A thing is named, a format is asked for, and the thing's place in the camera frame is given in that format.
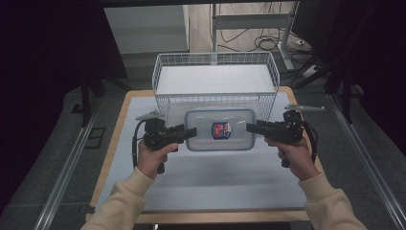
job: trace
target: black wall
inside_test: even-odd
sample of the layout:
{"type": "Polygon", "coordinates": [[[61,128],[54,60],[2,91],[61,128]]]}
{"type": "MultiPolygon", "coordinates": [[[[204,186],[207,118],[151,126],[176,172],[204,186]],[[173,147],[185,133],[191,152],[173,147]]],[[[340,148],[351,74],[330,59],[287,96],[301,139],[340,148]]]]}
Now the black wall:
{"type": "Polygon", "coordinates": [[[97,81],[99,73],[126,74],[102,8],[0,4],[3,210],[51,134],[65,94],[79,87],[82,77],[97,81]]]}

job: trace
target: wire basket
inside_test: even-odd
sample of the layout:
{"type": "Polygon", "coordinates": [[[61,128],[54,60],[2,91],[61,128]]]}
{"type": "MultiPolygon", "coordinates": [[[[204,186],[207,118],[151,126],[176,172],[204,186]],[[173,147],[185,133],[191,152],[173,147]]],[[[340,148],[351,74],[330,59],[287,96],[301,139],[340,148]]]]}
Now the wire basket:
{"type": "Polygon", "coordinates": [[[270,52],[160,54],[152,76],[168,126],[199,108],[251,108],[268,120],[280,75],[270,52]]]}

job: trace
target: person's right hand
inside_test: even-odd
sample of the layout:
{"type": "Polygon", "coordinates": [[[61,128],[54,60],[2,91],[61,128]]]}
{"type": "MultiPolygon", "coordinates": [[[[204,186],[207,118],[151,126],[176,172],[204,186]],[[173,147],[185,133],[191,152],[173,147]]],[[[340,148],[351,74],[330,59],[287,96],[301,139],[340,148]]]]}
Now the person's right hand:
{"type": "Polygon", "coordinates": [[[271,147],[278,148],[278,156],[280,159],[287,158],[290,161],[290,171],[301,181],[310,179],[320,173],[311,161],[305,138],[302,138],[302,140],[295,145],[275,142],[270,138],[265,138],[265,142],[271,147]]]}

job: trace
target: metal rail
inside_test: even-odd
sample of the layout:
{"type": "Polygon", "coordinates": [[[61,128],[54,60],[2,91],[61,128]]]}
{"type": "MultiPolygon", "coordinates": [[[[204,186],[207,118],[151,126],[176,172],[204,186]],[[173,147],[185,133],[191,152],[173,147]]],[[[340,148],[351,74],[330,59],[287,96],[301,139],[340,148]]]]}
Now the metal rail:
{"type": "Polygon", "coordinates": [[[42,208],[41,214],[39,215],[39,218],[37,219],[34,226],[34,230],[49,229],[49,227],[51,226],[51,223],[56,214],[56,210],[59,207],[60,201],[65,194],[66,188],[78,163],[84,144],[86,143],[90,130],[95,123],[97,112],[101,103],[102,99],[96,98],[92,107],[89,122],[80,130],[79,137],[74,144],[71,152],[69,153],[69,156],[59,173],[56,183],[52,191],[50,192],[48,199],[44,204],[44,207],[42,208]]]}
{"type": "Polygon", "coordinates": [[[397,229],[405,230],[406,216],[405,213],[403,212],[403,209],[399,201],[395,197],[392,189],[386,183],[379,169],[374,164],[373,159],[371,158],[367,148],[364,146],[363,142],[359,138],[355,128],[353,127],[353,125],[347,122],[346,118],[342,114],[340,109],[341,105],[338,102],[338,100],[335,97],[332,97],[331,95],[327,95],[327,97],[331,101],[334,108],[334,112],[337,115],[341,126],[344,128],[344,131],[349,136],[352,146],[354,147],[356,153],[358,154],[358,157],[362,165],[364,166],[365,171],[370,177],[373,186],[375,187],[376,191],[381,197],[397,229]]]}

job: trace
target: sweater sleeve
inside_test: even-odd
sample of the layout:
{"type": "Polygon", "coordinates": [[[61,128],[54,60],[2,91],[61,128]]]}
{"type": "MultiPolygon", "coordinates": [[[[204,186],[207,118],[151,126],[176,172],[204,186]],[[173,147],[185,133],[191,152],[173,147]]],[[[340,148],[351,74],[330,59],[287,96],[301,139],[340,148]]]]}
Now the sweater sleeve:
{"type": "Polygon", "coordinates": [[[135,168],[128,179],[115,184],[110,197],[81,229],[133,229],[147,202],[145,194],[152,183],[152,179],[135,168]]]}
{"type": "Polygon", "coordinates": [[[304,207],[315,230],[367,229],[353,214],[344,192],[332,188],[323,172],[299,185],[307,198],[304,207]]]}

